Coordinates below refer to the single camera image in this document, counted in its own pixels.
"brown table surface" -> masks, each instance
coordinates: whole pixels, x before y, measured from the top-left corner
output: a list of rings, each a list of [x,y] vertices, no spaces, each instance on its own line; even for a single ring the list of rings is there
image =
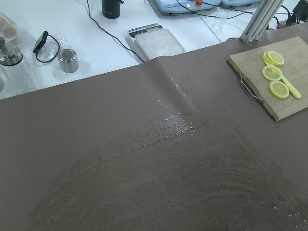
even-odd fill
[[[0,230],[308,230],[308,111],[276,122],[227,62],[307,32],[1,100]]]

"white table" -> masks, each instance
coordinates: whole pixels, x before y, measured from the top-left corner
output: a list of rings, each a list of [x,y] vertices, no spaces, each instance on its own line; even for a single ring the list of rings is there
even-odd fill
[[[117,19],[103,17],[100,0],[89,2],[91,16],[125,45],[128,45],[129,29],[160,23],[173,33],[186,51],[193,51],[218,44],[230,37],[239,37],[251,18],[250,14],[243,14],[228,19],[221,31],[215,31],[211,28],[213,18],[192,14],[163,16],[152,7],[153,2],[150,4],[147,0],[127,0],[121,5],[121,15]],[[298,2],[299,0],[285,0],[284,5],[292,12]],[[254,12],[257,6],[258,4],[253,4],[236,9]],[[2,1],[0,10],[17,23],[23,39],[19,48],[41,89],[141,63],[89,19],[86,0],[10,0]],[[229,16],[239,13],[228,11]],[[215,16],[216,9],[200,13]],[[282,21],[286,20],[287,15],[279,14],[277,17]],[[276,25],[276,21],[272,20],[270,27],[274,28]],[[76,72],[68,74],[61,71],[57,59],[48,64],[39,63],[35,59],[32,50],[44,30],[66,41],[68,46],[76,51],[79,61]],[[0,76],[6,81],[2,72]],[[5,88],[2,94],[10,97],[11,89]]]

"metal lid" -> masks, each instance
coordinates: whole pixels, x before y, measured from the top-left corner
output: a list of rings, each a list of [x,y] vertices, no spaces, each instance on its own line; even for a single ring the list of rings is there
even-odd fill
[[[0,37],[0,64],[3,66],[14,66],[23,59],[23,54],[18,47],[6,46],[5,38]]]
[[[66,73],[73,73],[79,68],[77,54],[71,49],[63,49],[58,55],[61,70]]]

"black thermos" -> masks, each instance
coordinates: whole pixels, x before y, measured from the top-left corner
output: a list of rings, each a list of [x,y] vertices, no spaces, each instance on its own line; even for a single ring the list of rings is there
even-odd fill
[[[110,19],[119,17],[121,3],[124,3],[124,0],[102,0],[103,15]]]

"cutting board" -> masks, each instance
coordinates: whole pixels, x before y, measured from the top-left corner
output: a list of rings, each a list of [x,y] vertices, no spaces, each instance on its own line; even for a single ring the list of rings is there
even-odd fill
[[[262,68],[265,66],[262,54],[265,51],[276,51],[284,57],[284,65],[279,68],[301,93],[300,99],[291,94],[285,99],[280,99],[270,92],[270,82],[262,76]],[[264,107],[275,120],[308,107],[308,45],[300,37],[231,55],[229,62],[238,73],[241,72],[244,81],[255,95],[264,100]]]

